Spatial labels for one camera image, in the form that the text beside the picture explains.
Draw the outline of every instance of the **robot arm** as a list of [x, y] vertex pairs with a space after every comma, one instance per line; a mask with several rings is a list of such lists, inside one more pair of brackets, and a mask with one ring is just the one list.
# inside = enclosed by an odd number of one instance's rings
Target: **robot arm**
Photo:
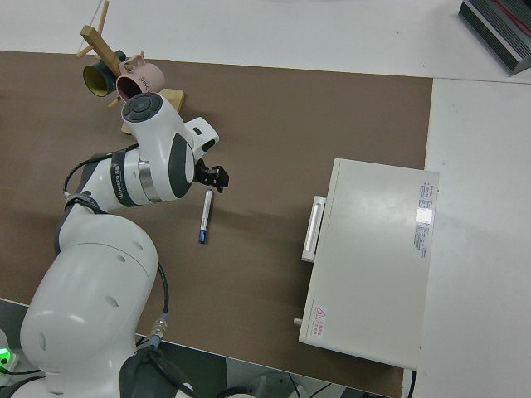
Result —
[[133, 97], [122, 117], [139, 146], [88, 164], [77, 192], [66, 192], [57, 257], [21, 328], [22, 349], [46, 379], [16, 398], [120, 397], [120, 370], [136, 352], [134, 332], [158, 261], [140, 227], [107, 213], [178, 199], [198, 178], [218, 191], [228, 185], [221, 167], [208, 170], [201, 160], [219, 140], [203, 119], [185, 124], [158, 94]]
[[56, 253], [65, 245], [86, 241], [87, 234], [93, 235], [84, 221], [73, 220], [93, 215], [93, 210], [76, 203], [111, 212], [176, 200], [194, 181], [214, 186], [219, 192], [228, 185], [229, 176], [222, 167], [210, 170], [202, 160], [219, 141], [203, 118], [184, 123], [175, 108], [155, 93], [136, 95], [122, 109], [122, 117], [138, 147], [114, 152], [110, 158], [85, 166], [78, 192], [71, 196], [66, 192], [69, 196], [56, 235]]

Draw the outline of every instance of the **white table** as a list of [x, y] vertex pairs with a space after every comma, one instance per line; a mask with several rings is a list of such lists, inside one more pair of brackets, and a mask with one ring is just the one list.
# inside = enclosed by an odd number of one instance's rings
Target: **white table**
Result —
[[[4, 2], [0, 50], [76, 52], [97, 3]], [[526, 396], [531, 70], [509, 76], [456, 16], [459, 6], [114, 0], [104, 38], [176, 61], [437, 78], [426, 169], [441, 173], [441, 192], [415, 397]]]

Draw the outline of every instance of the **mug handle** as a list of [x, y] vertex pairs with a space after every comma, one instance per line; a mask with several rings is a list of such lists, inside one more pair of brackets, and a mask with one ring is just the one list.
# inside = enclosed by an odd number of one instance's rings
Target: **mug handle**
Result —
[[128, 60], [125, 60], [125, 61], [119, 63], [119, 65], [118, 65], [119, 73], [121, 75], [128, 74], [129, 71], [125, 68], [125, 64], [128, 64], [128, 63], [130, 63], [131, 61], [134, 61], [134, 60], [139, 60], [139, 66], [146, 65], [146, 61], [145, 61], [144, 57], [141, 54], [137, 54], [136, 56], [132, 56]]

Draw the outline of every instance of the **green mug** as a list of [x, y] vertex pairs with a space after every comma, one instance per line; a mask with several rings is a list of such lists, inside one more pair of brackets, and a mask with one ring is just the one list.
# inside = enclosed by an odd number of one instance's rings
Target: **green mug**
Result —
[[[118, 50], [115, 52], [120, 61], [125, 61], [125, 54]], [[93, 65], [88, 65], [83, 69], [83, 80], [86, 86], [94, 95], [105, 97], [107, 94], [116, 90], [116, 79], [113, 72], [103, 62], [96, 62]]]

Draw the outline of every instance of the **pink mug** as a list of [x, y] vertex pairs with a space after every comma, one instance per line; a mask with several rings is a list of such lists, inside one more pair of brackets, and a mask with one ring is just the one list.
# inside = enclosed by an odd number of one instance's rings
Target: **pink mug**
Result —
[[[137, 61], [132, 70], [127, 70], [126, 64]], [[116, 81], [116, 89], [122, 100], [127, 102], [137, 94], [158, 93], [164, 88], [164, 74], [155, 65], [148, 64], [141, 55], [129, 58], [118, 65], [121, 76]]]

